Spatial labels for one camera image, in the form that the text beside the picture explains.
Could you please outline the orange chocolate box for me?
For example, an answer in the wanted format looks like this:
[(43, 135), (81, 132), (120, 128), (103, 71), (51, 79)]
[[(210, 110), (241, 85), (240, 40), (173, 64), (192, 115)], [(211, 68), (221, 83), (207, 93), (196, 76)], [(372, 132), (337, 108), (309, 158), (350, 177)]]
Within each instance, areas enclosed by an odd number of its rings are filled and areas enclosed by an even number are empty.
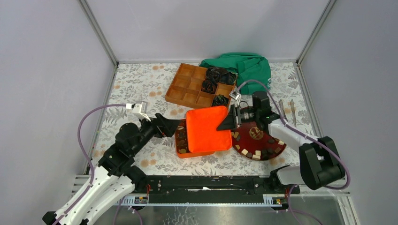
[(202, 157), (214, 154), (213, 152), (192, 153), (189, 151), (186, 119), (182, 119), (175, 131), (176, 154), (179, 158)]

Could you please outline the metal serving tongs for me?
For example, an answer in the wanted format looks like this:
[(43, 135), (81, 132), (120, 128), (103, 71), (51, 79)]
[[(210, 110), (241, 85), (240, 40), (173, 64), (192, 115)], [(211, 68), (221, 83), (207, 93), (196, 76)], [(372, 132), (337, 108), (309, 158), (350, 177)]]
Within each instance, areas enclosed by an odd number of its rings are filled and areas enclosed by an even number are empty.
[(296, 107), (295, 107), (295, 103), (294, 100), (291, 99), (287, 104), (287, 107), (284, 106), (283, 100), (280, 99), (278, 101), (278, 104), (280, 106), (280, 109), (282, 110), (282, 115), (284, 116), (284, 118), (287, 120), (287, 114), (291, 115), (291, 121), (293, 123), (293, 125), (296, 127), (297, 126), (297, 116), (296, 116)]

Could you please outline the red round plate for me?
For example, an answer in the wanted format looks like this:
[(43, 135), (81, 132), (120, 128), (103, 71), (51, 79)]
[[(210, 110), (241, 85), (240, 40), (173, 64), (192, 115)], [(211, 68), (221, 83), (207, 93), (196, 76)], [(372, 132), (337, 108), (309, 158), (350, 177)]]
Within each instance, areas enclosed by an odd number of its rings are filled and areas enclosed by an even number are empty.
[(231, 130), (232, 147), (248, 159), (267, 161), (279, 156), (287, 145), (268, 133), (268, 123), (280, 116), (270, 109), (257, 109), (254, 122)]

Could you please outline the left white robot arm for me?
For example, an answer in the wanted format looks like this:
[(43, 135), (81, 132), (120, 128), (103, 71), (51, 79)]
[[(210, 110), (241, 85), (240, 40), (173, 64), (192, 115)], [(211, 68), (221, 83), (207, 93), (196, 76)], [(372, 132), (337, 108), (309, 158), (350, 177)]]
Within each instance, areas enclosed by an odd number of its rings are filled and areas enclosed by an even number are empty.
[(90, 178), (63, 207), (47, 212), (44, 223), (92, 225), (122, 197), (143, 191), (147, 175), (134, 165), (134, 157), (152, 138), (172, 137), (180, 122), (157, 113), (140, 119), (140, 126), (123, 124)]

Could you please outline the orange box lid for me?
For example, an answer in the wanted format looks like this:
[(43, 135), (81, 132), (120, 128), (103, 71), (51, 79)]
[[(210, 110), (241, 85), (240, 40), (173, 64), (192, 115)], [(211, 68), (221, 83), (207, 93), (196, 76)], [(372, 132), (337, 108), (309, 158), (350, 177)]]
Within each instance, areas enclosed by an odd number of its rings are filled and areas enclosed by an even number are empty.
[(188, 149), (192, 153), (216, 152), (232, 147), (231, 131), (218, 131), (217, 127), (227, 117), (227, 107), (213, 106), (193, 109), (186, 113)]

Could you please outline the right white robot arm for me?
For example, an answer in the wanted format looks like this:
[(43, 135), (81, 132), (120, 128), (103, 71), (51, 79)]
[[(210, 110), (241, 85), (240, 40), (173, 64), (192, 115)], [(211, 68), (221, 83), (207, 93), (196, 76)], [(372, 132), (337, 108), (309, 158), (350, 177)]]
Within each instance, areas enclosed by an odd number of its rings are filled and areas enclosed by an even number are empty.
[(218, 131), (235, 131), (241, 125), (255, 122), (257, 128), (276, 138), (299, 154), (298, 166), (282, 166), (270, 173), (269, 187), (275, 193), (288, 185), (303, 184), (311, 190), (349, 187), (351, 176), (338, 154), (335, 142), (328, 136), (317, 137), (291, 126), (284, 117), (272, 111), (274, 99), (265, 91), (252, 94), (252, 106), (240, 109), (231, 105), (229, 114)]

